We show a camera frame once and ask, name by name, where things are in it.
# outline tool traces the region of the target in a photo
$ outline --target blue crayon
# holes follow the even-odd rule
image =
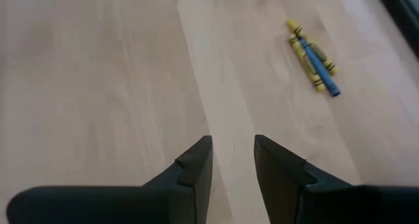
[[[333,82],[332,78],[330,78],[330,75],[327,72],[325,66],[320,62],[319,58],[317,58],[313,49],[308,45],[307,41],[304,38],[300,38],[300,43],[306,51],[308,59],[311,61],[314,68],[316,69],[317,74],[320,76],[326,88],[329,90],[330,95],[332,95],[333,97],[338,96],[340,94],[338,86]]]

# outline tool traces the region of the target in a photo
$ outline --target crayon tip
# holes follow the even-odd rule
[[[291,19],[287,19],[285,22],[287,23],[289,31],[292,33],[299,27],[299,25]]]

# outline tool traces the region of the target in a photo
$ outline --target wooden floor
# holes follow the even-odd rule
[[[286,18],[342,95],[310,86]],[[206,134],[208,223],[268,223],[255,134],[353,184],[419,185],[418,61],[379,0],[0,0],[0,210],[141,185]]]

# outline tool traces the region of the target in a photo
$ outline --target yellow crayon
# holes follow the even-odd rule
[[[314,87],[318,91],[322,91],[325,89],[325,85],[320,78],[320,76],[316,73],[316,70],[314,69],[311,61],[308,59],[306,52],[304,51],[304,48],[301,46],[300,41],[298,40],[297,36],[292,33],[289,38],[289,43],[294,49],[295,54],[298,56],[302,68],[307,74],[307,77],[310,79],[310,81],[313,83]]]
[[[331,75],[335,75],[337,73],[335,63],[333,63],[333,61],[326,56],[326,54],[320,49],[319,46],[317,46],[312,40],[310,40],[310,38],[308,38],[308,36],[302,31],[302,28],[296,22],[288,19],[287,26],[290,32],[295,33],[295,35],[298,37],[302,37],[307,40],[308,45],[310,45],[316,56],[323,63]]]

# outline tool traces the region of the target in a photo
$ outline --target crayon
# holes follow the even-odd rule
[[[295,54],[298,56],[300,63],[302,65],[302,68],[307,74],[307,77],[310,79],[310,81],[313,83],[314,87],[317,89],[317,91],[322,91],[325,89],[325,85],[320,78],[320,76],[316,73],[316,70],[314,69],[312,63],[307,57],[306,52],[304,51],[300,41],[298,40],[297,36],[292,33],[289,38],[289,43],[294,49]]]
[[[320,76],[326,88],[329,90],[330,95],[332,95],[333,97],[338,96],[340,94],[340,90],[338,86],[333,82],[332,78],[330,77],[329,73],[323,66],[322,62],[316,56],[316,54],[314,53],[310,45],[308,45],[306,39],[300,38],[300,43],[302,47],[304,48],[304,50],[306,51],[308,59],[313,64],[314,69],[316,70],[317,74]]]
[[[326,56],[324,51],[322,51],[319,46],[317,46],[313,41],[310,40],[310,38],[308,38],[308,36],[302,31],[302,28],[296,22],[288,19],[287,26],[290,32],[295,33],[295,35],[297,35],[298,37],[302,37],[307,40],[307,43],[313,49],[316,56],[323,63],[323,65],[326,67],[329,73],[332,76],[334,76],[337,73],[338,69],[336,68],[335,63],[333,63],[333,61]]]

